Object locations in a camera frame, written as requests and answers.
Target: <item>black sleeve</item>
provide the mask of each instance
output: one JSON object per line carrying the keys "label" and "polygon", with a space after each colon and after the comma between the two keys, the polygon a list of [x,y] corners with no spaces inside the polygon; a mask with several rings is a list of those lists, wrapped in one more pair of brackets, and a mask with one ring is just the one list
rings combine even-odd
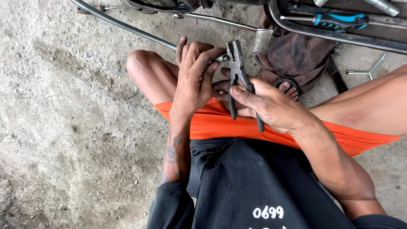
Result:
{"label": "black sleeve", "polygon": [[357,229],[407,229],[407,223],[385,215],[359,216],[353,224]]}
{"label": "black sleeve", "polygon": [[191,228],[194,213],[194,202],[182,183],[162,184],[151,204],[147,229]]}

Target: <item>black shirt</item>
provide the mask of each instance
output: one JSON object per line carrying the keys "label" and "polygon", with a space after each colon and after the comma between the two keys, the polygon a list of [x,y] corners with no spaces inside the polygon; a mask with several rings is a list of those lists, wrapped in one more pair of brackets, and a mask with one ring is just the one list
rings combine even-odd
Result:
{"label": "black shirt", "polygon": [[310,175],[300,150],[253,139],[193,140],[201,184],[196,208],[181,183],[157,189],[148,229],[407,229],[391,216],[351,222]]}

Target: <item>tool tray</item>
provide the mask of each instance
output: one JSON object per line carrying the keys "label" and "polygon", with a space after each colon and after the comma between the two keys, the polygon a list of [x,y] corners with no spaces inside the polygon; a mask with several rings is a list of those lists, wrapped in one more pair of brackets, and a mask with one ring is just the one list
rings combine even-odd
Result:
{"label": "tool tray", "polygon": [[[363,0],[330,0],[325,3],[321,10],[329,8],[329,10],[337,9],[356,13],[382,15],[388,17],[388,20],[395,22],[399,21],[399,18],[402,18],[404,19],[402,20],[403,24],[407,26],[407,24],[405,24],[405,22],[407,22],[407,2],[391,1],[390,3],[400,10],[400,13],[394,18],[384,14]],[[290,13],[287,11],[289,4],[293,6],[295,2],[290,0],[270,0],[269,4],[265,5],[267,17],[271,21],[275,21],[279,27],[294,33],[407,55],[407,29],[368,24],[363,29],[350,29],[346,33],[335,32],[314,26],[311,22],[280,19],[281,15],[312,17],[311,15]],[[298,4],[317,7],[313,0],[300,0]]]}

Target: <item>orange shorts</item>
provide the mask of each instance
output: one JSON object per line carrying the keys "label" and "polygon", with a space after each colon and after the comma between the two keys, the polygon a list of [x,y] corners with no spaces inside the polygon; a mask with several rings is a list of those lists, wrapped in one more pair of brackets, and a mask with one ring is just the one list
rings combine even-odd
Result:
{"label": "orange shorts", "polygon": [[[171,105],[172,102],[166,102],[156,104],[154,107],[169,120]],[[339,145],[350,156],[356,156],[379,145],[397,141],[401,137],[374,134],[325,121],[322,122],[335,135]],[[211,98],[192,117],[190,138],[202,140],[222,137],[260,139],[300,149],[289,134],[279,134],[268,126],[265,126],[264,132],[260,132],[255,119],[238,117],[233,120],[222,104],[216,98]]]}

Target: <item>blue screwdriver handle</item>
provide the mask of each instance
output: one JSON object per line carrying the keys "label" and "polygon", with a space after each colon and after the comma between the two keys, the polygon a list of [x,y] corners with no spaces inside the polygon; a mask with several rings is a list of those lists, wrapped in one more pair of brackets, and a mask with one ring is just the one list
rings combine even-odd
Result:
{"label": "blue screwdriver handle", "polygon": [[344,32],[346,29],[363,29],[369,23],[368,16],[358,14],[353,16],[340,16],[335,14],[317,14],[314,25],[334,29],[337,32]]}

